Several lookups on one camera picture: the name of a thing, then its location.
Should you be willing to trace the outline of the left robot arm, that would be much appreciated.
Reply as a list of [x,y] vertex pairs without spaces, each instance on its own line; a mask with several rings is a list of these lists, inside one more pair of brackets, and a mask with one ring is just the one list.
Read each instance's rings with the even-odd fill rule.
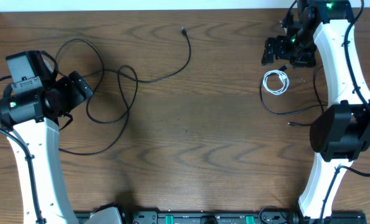
[[0,124],[16,159],[24,223],[78,223],[59,156],[59,118],[93,95],[73,71],[57,78],[44,51],[6,57],[13,83],[0,99]]

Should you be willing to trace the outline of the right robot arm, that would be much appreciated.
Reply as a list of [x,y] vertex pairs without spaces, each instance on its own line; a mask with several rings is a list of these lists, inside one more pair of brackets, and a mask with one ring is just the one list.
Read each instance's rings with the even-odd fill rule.
[[309,124],[315,157],[297,208],[284,223],[366,223],[361,212],[334,212],[333,200],[346,172],[370,146],[370,91],[354,41],[359,14],[349,1],[295,1],[281,21],[284,35],[265,41],[262,65],[287,60],[295,68],[312,68],[320,58],[328,102]]

